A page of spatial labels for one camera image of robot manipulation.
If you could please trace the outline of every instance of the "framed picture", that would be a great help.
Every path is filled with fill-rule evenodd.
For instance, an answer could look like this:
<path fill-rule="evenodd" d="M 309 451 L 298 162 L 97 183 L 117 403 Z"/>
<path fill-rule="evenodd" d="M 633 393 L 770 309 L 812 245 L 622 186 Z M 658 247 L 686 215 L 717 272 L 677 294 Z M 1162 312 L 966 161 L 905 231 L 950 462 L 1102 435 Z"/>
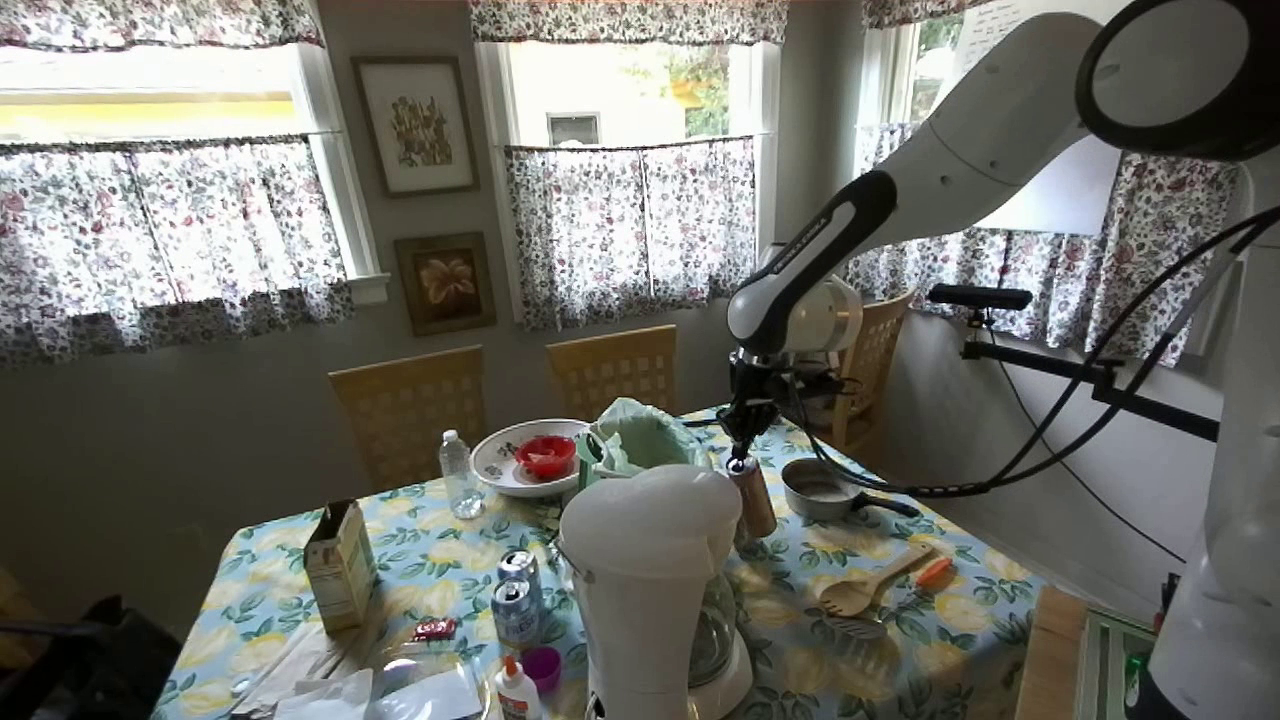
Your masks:
<path fill-rule="evenodd" d="M 474 186 L 466 113 L 451 55 L 354 55 L 384 191 Z"/>
<path fill-rule="evenodd" d="M 478 231 L 397 240 L 397 262 L 417 334 L 493 325 Z"/>

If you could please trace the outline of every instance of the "floral curtain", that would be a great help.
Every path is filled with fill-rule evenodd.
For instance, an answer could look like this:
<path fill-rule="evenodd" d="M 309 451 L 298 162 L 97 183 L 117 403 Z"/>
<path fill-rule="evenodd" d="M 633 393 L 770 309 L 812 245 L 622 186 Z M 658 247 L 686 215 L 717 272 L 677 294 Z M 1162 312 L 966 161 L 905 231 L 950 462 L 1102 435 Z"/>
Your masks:
<path fill-rule="evenodd" d="M 757 140 L 507 147 L 527 326 L 733 293 L 757 257 Z"/>
<path fill-rule="evenodd" d="M 0 147 L 0 365 L 259 334 L 348 312 L 310 147 Z"/>
<path fill-rule="evenodd" d="M 866 27 L 918 25 L 926 17 L 963 12 L 988 0 L 862 0 Z"/>
<path fill-rule="evenodd" d="M 309 0 L 0 0 L 0 49 L 319 43 Z"/>
<path fill-rule="evenodd" d="M 883 161 L 906 135 L 906 125 L 883 127 L 862 161 Z M 1086 351 L 1149 279 L 1223 226 L 1232 191 L 1237 168 L 1228 162 L 1124 152 L 1098 236 L 971 226 L 875 247 L 849 260 L 845 275 L 873 298 L 924 294 L 930 284 L 998 284 L 1004 275 L 1004 289 L 1028 289 L 1034 298 L 1022 312 L 992 312 L 995 332 Z M 1150 351 L 1205 266 L 1206 257 L 1162 284 L 1108 344 L 1108 357 Z"/>
<path fill-rule="evenodd" d="M 781 43 L 788 0 L 470 0 L 478 41 Z"/>

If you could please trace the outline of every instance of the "spoon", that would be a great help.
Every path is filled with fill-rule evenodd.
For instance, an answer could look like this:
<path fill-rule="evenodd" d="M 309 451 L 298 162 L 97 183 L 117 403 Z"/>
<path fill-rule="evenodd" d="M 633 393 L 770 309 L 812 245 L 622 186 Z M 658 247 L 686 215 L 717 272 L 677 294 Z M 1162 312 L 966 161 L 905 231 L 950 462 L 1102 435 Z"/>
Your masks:
<path fill-rule="evenodd" d="M 914 542 L 914 549 L 906 549 L 897 564 L 888 564 L 883 573 L 827 583 L 827 586 L 816 594 L 816 602 L 821 602 L 825 611 L 831 611 L 831 615 L 862 615 L 866 606 L 880 602 L 880 592 L 883 592 L 897 574 L 912 573 L 912 568 L 924 564 L 926 555 L 936 555 L 936 549 L 930 549 L 930 542 Z"/>

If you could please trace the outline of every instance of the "blue floral tablecloth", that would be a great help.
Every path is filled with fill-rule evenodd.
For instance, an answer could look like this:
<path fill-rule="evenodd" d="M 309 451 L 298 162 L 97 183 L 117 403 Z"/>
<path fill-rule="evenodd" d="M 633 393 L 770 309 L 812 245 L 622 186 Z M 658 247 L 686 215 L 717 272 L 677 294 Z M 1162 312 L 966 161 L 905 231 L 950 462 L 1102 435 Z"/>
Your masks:
<path fill-rule="evenodd" d="M 690 432 L 710 460 L 726 451 L 717 424 Z M 781 527 L 726 559 L 757 667 L 757 689 L 733 716 L 1012 716 L 1039 578 L 926 508 L 918 517 L 862 508 L 845 522 L 802 522 L 785 502 L 776 472 L 812 456 L 809 448 L 793 424 L 753 442 Z M 507 549 L 535 550 L 551 611 L 543 641 L 563 657 L 551 707 L 580 716 L 588 657 L 569 568 L 546 550 L 551 502 L 493 498 L 478 518 L 455 518 L 443 482 L 409 482 L 364 495 L 359 512 L 378 573 L 378 635 L 397 641 L 417 618 L 451 615 L 461 618 L 451 653 L 474 677 L 497 667 L 493 573 Z M 319 625 L 298 564 L 317 517 L 253 522 L 229 539 L 156 716 L 229 716 L 236 685 Z M 954 574 L 941 592 L 891 583 L 875 632 L 809 611 L 816 586 L 891 564 L 906 539 L 950 555 Z"/>

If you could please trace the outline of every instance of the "chair back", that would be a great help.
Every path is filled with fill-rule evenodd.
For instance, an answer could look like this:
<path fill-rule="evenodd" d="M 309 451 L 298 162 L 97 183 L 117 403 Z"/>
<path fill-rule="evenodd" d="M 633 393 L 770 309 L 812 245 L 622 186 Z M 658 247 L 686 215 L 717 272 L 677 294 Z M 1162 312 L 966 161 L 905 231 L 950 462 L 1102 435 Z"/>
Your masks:
<path fill-rule="evenodd" d="M 615 394 L 677 413 L 677 325 L 546 344 L 569 416 L 597 421 Z"/>
<path fill-rule="evenodd" d="M 483 435 L 478 347 L 328 372 L 353 424 L 364 492 L 440 477 L 440 432 Z"/>
<path fill-rule="evenodd" d="M 831 407 L 831 442 L 861 456 L 875 442 L 875 416 L 888 389 L 897 334 L 914 294 L 862 304 L 862 325 L 838 358 L 838 394 Z"/>

